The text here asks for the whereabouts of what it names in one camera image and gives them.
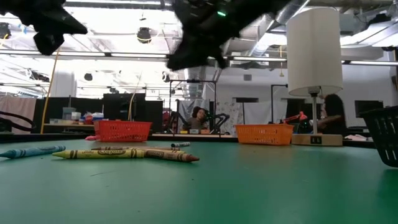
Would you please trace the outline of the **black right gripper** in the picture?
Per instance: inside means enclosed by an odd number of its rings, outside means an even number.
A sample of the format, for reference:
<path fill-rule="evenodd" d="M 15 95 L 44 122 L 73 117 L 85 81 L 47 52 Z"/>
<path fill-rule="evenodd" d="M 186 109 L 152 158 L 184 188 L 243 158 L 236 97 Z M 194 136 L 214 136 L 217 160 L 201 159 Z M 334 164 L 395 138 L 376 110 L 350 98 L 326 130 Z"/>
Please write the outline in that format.
<path fill-rule="evenodd" d="M 226 68 L 220 45 L 240 37 L 243 1 L 182 0 L 174 1 L 172 9 L 182 24 L 183 37 L 179 48 L 169 55 L 167 68 L 177 71 L 209 65 L 208 57 L 213 57 L 220 69 Z M 200 45 L 206 47 L 206 58 L 187 48 Z"/>

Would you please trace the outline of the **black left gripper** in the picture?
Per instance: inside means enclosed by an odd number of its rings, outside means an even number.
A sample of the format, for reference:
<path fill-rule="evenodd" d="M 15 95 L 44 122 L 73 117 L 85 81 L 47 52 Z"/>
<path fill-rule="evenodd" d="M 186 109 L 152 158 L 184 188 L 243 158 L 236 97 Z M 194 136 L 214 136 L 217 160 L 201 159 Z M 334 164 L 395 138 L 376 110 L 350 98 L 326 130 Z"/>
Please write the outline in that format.
<path fill-rule="evenodd" d="M 87 28 L 63 8 L 61 0 L 1 0 L 1 15 L 11 13 L 24 25 L 33 25 L 34 42 L 42 55 L 52 55 L 63 43 L 63 35 L 87 34 Z"/>

